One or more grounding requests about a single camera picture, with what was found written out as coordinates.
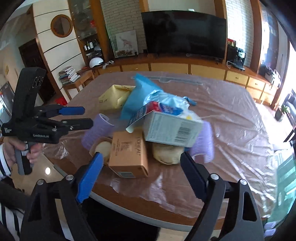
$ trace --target book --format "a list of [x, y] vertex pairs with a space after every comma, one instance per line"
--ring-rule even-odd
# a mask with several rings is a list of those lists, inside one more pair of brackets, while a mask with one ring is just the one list
[[62, 84], [67, 85], [67, 84], [74, 83], [79, 77], [80, 77], [80, 75], [77, 75], [73, 80], [62, 81]]
[[59, 74], [66, 73], [66, 72], [69, 72], [69, 71], [72, 71], [72, 69], [74, 69], [73, 66], [68, 66], [68, 67], [62, 69], [62, 70], [59, 72]]
[[74, 71], [74, 72], [72, 72], [71, 74], [67, 74], [67, 75], [65, 75], [64, 77], [60, 77], [59, 79], [60, 80], [64, 80], [64, 79], [70, 79], [72, 76], [76, 76], [77, 75], [77, 73]]
[[75, 70], [73, 69], [71, 72], [69, 73], [64, 73], [64, 74], [60, 74], [59, 75], [59, 78], [62, 79], [62, 78], [65, 78], [65, 77], [68, 77], [68, 76], [71, 76], [75, 73]]
[[61, 81], [65, 81], [65, 80], [73, 80], [74, 78], [77, 77], [77, 73], [73, 74], [71, 77], [67, 77], [67, 78], [63, 78], [61, 79]]

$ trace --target television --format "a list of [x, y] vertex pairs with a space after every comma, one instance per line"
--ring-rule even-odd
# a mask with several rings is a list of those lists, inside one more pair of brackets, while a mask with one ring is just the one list
[[191, 11], [142, 12], [148, 53], [224, 58], [226, 19]]

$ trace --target barcode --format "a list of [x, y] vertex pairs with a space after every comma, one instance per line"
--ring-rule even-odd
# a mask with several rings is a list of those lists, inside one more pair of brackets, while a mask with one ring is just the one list
[[132, 172], [117, 172], [117, 174], [124, 178], [135, 177]]
[[190, 137], [192, 131], [192, 125], [188, 125], [187, 123], [182, 123], [177, 136], [175, 137], [175, 142], [179, 142], [179, 143], [187, 143], [188, 142], [188, 138]]

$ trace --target plastic tablecloth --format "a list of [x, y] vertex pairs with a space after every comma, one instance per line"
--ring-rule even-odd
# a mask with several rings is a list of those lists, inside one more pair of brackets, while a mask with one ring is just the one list
[[[149, 76], [165, 92], [187, 96], [197, 102], [197, 106], [189, 109], [209, 121], [213, 128], [215, 158], [205, 164], [207, 170], [231, 182], [246, 179], [261, 216], [269, 217], [276, 202], [277, 162], [261, 116], [247, 90], [233, 83], [186, 74], [140, 74]], [[135, 72], [100, 75], [77, 94], [68, 106], [83, 106], [86, 112], [82, 117], [94, 118], [100, 113], [98, 97], [113, 84], [134, 85], [134, 75]], [[87, 164], [91, 156], [81, 145], [83, 134], [84, 131], [74, 131], [62, 137], [57, 145], [47, 144], [45, 155], [49, 158], [67, 158], [77, 168]], [[111, 186], [122, 195], [159, 203], [168, 211], [190, 218], [198, 217], [203, 202], [195, 197], [181, 166], [159, 163], [153, 158], [149, 144], [147, 148], [148, 178], [120, 178], [104, 167], [97, 182]], [[226, 209], [225, 199], [219, 218], [225, 217]]]

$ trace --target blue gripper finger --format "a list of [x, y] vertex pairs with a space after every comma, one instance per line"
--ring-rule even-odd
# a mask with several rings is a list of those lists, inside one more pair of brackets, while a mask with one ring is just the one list
[[83, 115], [85, 109], [82, 106], [77, 107], [63, 107], [59, 110], [60, 115]]
[[76, 196], [76, 201], [82, 203], [91, 194], [91, 190], [94, 186], [95, 181], [98, 178], [104, 165], [103, 155], [97, 152], [92, 158], [88, 169], [84, 173], [78, 184], [78, 193]]

